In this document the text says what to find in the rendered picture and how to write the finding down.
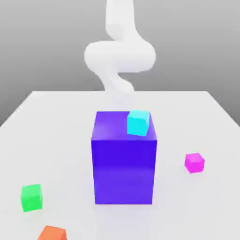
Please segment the small cyan cube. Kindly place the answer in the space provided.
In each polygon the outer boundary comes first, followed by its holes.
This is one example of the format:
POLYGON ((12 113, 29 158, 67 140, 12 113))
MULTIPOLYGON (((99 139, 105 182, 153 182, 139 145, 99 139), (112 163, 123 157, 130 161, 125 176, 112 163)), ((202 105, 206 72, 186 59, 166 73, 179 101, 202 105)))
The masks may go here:
POLYGON ((146 136, 150 125, 150 112, 131 110, 127 116, 127 134, 146 136))

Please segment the large purple box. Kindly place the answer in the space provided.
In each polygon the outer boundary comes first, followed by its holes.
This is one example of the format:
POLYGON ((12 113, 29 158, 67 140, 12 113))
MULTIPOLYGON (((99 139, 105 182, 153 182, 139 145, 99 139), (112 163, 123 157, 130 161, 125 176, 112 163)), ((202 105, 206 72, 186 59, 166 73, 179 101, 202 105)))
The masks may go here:
POLYGON ((127 134, 128 112, 98 111, 91 137, 96 204, 152 204, 157 135, 127 134))

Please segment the small green cube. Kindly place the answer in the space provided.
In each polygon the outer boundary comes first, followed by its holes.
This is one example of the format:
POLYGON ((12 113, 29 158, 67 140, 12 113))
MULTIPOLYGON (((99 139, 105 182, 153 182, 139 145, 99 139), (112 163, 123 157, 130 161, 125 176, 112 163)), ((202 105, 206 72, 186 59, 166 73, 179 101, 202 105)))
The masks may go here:
POLYGON ((21 189, 21 204, 24 212, 42 209, 43 195, 41 185, 23 186, 21 189))

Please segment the small orange cube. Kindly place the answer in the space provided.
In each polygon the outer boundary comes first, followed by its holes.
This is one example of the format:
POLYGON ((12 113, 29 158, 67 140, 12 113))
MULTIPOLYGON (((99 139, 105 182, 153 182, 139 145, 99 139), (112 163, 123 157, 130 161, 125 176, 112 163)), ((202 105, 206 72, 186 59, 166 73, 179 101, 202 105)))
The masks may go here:
POLYGON ((37 240, 67 240, 66 230, 46 225, 37 240))

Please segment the small magenta cube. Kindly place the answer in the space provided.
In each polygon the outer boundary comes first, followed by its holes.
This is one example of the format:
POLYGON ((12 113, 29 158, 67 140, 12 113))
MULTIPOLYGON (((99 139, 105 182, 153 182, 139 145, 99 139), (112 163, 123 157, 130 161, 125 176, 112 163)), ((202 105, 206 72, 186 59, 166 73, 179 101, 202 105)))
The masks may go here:
POLYGON ((185 156, 185 167, 190 173, 200 173, 204 170, 205 160, 199 153, 189 153, 185 156))

